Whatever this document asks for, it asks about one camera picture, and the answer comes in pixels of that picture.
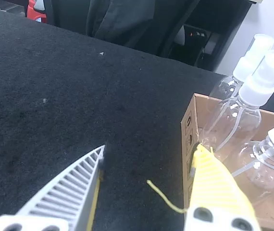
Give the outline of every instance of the yellow string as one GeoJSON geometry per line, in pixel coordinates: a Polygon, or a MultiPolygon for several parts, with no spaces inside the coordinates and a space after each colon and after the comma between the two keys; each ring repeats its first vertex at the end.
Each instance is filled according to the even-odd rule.
{"type": "Polygon", "coordinates": [[[174,204],[172,204],[168,198],[165,196],[165,194],[158,188],[156,187],[151,180],[147,180],[147,184],[159,195],[161,198],[166,202],[166,204],[173,209],[177,213],[185,213],[187,212],[186,208],[178,208],[174,204]]]}

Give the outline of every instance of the clear plastic bottle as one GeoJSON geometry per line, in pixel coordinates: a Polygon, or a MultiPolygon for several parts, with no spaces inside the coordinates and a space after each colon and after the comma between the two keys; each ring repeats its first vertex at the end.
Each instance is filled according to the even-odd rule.
{"type": "Polygon", "coordinates": [[[263,141],[245,143],[224,165],[250,202],[257,204],[274,193],[274,128],[263,141]]]}
{"type": "MultiPolygon", "coordinates": [[[[225,100],[235,97],[246,78],[251,75],[260,64],[262,58],[274,45],[274,39],[268,35],[256,34],[249,51],[241,57],[231,76],[224,77],[218,82],[211,93],[209,99],[215,98],[225,100]]],[[[207,109],[212,112],[214,105],[208,101],[207,109]]]]}
{"type": "Polygon", "coordinates": [[[235,98],[218,104],[201,133],[203,146],[224,161],[251,140],[261,123],[259,107],[274,92],[274,50],[269,51],[235,98]]]}

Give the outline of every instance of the white wall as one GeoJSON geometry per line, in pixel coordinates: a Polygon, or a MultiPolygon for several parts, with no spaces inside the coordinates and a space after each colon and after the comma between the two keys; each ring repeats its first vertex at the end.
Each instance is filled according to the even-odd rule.
{"type": "Polygon", "coordinates": [[[215,72],[230,75],[257,33],[274,38],[274,0],[252,5],[215,72]]]}

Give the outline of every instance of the screw hole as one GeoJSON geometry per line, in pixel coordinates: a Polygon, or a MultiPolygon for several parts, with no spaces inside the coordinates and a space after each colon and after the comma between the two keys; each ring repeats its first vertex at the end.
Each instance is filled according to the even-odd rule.
{"type": "Polygon", "coordinates": [[[7,228],[4,229],[4,231],[21,231],[22,226],[20,224],[12,224],[9,225],[7,228]]]}
{"type": "Polygon", "coordinates": [[[237,218],[232,221],[232,226],[243,231],[252,231],[250,223],[244,219],[237,218]]]}
{"type": "Polygon", "coordinates": [[[208,221],[208,222],[213,222],[213,215],[210,210],[207,208],[196,208],[194,211],[194,218],[203,220],[203,221],[208,221]]]}
{"type": "Polygon", "coordinates": [[[60,229],[57,226],[50,225],[46,227],[45,229],[43,229],[42,231],[60,231],[60,229]]]}

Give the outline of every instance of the black fabric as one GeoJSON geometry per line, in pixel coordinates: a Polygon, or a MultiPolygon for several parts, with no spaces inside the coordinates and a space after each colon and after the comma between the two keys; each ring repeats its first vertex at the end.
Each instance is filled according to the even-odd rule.
{"type": "Polygon", "coordinates": [[[146,179],[183,206],[180,121],[220,77],[0,12],[0,215],[106,144],[93,230],[182,230],[146,179]]]}

